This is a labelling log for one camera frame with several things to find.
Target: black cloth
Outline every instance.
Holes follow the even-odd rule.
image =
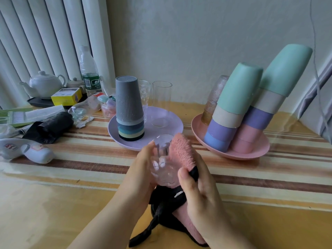
[[[36,121],[22,138],[41,144],[51,144],[62,136],[63,133],[67,132],[73,124],[74,121],[71,114],[60,112],[47,121]]]
[[[194,178],[195,181],[198,180],[198,169],[195,166],[189,174]],[[168,188],[166,186],[158,185],[152,192],[150,202],[151,213],[153,216],[152,221],[149,226],[140,234],[135,236],[129,241],[129,247],[134,247],[146,240],[152,229],[155,228],[158,224],[161,224],[170,229],[178,230],[188,234],[188,236],[198,245],[202,247],[208,247],[208,244],[199,244],[192,235],[188,232],[185,226],[173,216],[173,212],[184,205],[187,198],[185,193],[179,194],[177,197],[174,197],[177,193],[182,191],[182,187],[178,186],[176,188]]]

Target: cable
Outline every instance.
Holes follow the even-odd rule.
[[[316,31],[315,31],[315,26],[313,24],[313,19],[312,19],[312,0],[310,0],[310,7],[309,7],[309,16],[310,16],[310,21],[311,21],[311,27],[312,27],[312,32],[313,32],[313,67],[315,71],[315,82],[316,82],[316,87],[317,87],[317,96],[318,96],[318,104],[319,104],[319,110],[322,114],[323,117],[323,122],[326,128],[327,132],[327,137],[328,141],[332,144],[332,133],[329,132],[329,126],[323,111],[323,106],[322,106],[322,101],[320,97],[320,87],[319,87],[319,78],[318,78],[318,72],[317,72],[317,66],[316,66]]]

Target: cardboard box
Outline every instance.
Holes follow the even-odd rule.
[[[51,96],[54,105],[75,105],[82,97],[81,88],[62,88]]]

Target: stack of cups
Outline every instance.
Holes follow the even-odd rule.
[[[204,137],[204,142],[221,152],[226,152],[244,114],[253,99],[263,69],[239,63],[230,75],[217,103]]]
[[[144,135],[144,113],[137,78],[120,76],[115,82],[119,136],[126,141],[139,140]]]
[[[310,47],[289,44],[271,62],[263,74],[260,88],[231,143],[234,151],[242,154],[253,151],[263,130],[303,74],[311,54]]]

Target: teal cup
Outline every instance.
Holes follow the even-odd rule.
[[[308,46],[286,45],[264,71],[259,87],[288,97],[305,71],[311,54],[312,49]]]
[[[222,90],[218,106],[229,113],[245,114],[258,89],[262,74],[262,67],[239,63]]]

